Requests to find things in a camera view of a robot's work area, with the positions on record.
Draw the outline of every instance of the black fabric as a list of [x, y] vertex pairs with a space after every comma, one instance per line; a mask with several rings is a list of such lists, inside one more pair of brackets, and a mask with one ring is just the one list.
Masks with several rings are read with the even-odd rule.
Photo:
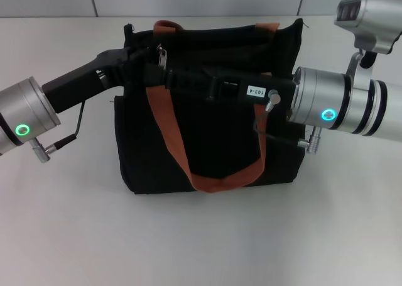
[[[179, 31], [154, 38], [151, 32], [132, 33], [125, 28], [125, 46], [155, 47], [168, 52], [168, 66], [218, 65], [247, 72], [271, 72], [291, 79], [301, 44], [303, 21], [273, 37], [255, 26], [236, 29]], [[254, 163], [259, 157], [258, 136], [253, 131], [254, 106], [205, 101], [171, 94], [192, 173], [222, 178]], [[116, 138], [121, 172], [136, 194], [194, 190], [183, 170], [166, 148], [152, 115], [146, 91], [137, 81], [115, 98]], [[286, 122], [285, 107], [269, 117], [267, 132], [297, 140], [304, 138], [302, 125]], [[304, 150], [267, 140], [266, 169], [253, 185], [291, 182], [296, 177]]]

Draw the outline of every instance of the silver cylindrical joint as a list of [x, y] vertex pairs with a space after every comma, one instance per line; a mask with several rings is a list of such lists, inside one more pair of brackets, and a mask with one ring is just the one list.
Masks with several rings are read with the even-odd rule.
[[0, 153], [4, 154], [60, 124], [31, 77], [0, 91]]
[[379, 92], [365, 136], [402, 141], [402, 85], [376, 81]]
[[402, 141], [402, 86], [368, 82], [353, 88], [347, 75], [300, 67], [289, 121]]
[[331, 128], [339, 115], [345, 92], [345, 77], [333, 72], [299, 67], [296, 93], [289, 121]]

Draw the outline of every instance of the metal connector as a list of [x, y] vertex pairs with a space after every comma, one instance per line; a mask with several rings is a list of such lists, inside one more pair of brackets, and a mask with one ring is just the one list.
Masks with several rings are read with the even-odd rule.
[[32, 146], [32, 150], [35, 152], [41, 163], [45, 163], [50, 160], [50, 156], [42, 144], [36, 139], [36, 137], [30, 140], [30, 144]]
[[56, 146], [54, 144], [50, 145], [50, 146], [48, 146], [46, 148], [46, 153], [47, 154], [52, 154], [52, 153], [55, 153], [56, 151], [57, 151], [57, 148], [56, 148]]
[[304, 148], [307, 149], [308, 146], [310, 145], [310, 143], [308, 142], [308, 140], [299, 140], [297, 146], [299, 146], [300, 148]]
[[307, 153], [315, 155], [317, 154], [318, 146], [321, 140], [322, 128], [314, 127], [313, 132], [310, 135], [310, 140], [308, 141]]
[[156, 49], [159, 52], [159, 66], [163, 67], [163, 69], [166, 69], [166, 62], [168, 61], [168, 53], [165, 49], [163, 49], [161, 44], [159, 44], [159, 46]]
[[281, 102], [281, 96], [279, 95], [278, 91], [273, 89], [268, 92], [268, 98], [269, 102], [265, 107], [265, 111], [269, 113], [272, 111], [272, 109], [274, 109], [275, 105]]

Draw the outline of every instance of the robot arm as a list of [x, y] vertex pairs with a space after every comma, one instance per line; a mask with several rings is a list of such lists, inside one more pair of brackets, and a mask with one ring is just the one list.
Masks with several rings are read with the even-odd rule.
[[[342, 1], [335, 24], [353, 32], [355, 47], [360, 48], [346, 74], [299, 67], [289, 81], [201, 67], [189, 76], [188, 72], [166, 71], [166, 52], [158, 47], [159, 65], [144, 65], [149, 52], [155, 52], [149, 48], [138, 52], [123, 48], [103, 52], [42, 88], [34, 78], [24, 80], [0, 92], [0, 155], [30, 141], [40, 160], [48, 161], [48, 154], [75, 139], [68, 136], [47, 149], [36, 139], [60, 124], [57, 113], [108, 88], [129, 85], [138, 77], [191, 95], [188, 88], [175, 83], [174, 74], [205, 82], [202, 97], [206, 99], [265, 104], [266, 115], [277, 103], [284, 104], [290, 110], [289, 121], [314, 126], [310, 141], [289, 143], [310, 153], [317, 151], [322, 128], [402, 141], [402, 86], [371, 79], [376, 54], [390, 53], [402, 32], [402, 0]], [[226, 81], [233, 76], [239, 82]]]

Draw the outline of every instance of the black bag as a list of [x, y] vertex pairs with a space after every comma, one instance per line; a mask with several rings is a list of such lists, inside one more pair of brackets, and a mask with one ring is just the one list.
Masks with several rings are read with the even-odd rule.
[[[154, 31], [133, 33], [127, 25], [125, 47], [139, 50], [161, 44], [167, 51], [167, 67], [219, 66], [292, 79], [303, 21], [275, 28], [185, 31], [160, 21]], [[292, 182], [304, 150], [265, 137], [262, 142], [253, 130], [258, 109], [183, 96], [163, 86], [146, 88], [139, 78], [135, 86], [124, 88], [123, 96], [115, 97], [116, 139], [126, 185], [136, 194], [157, 194]], [[303, 125], [286, 121], [281, 104], [262, 126], [282, 138], [305, 137]]]

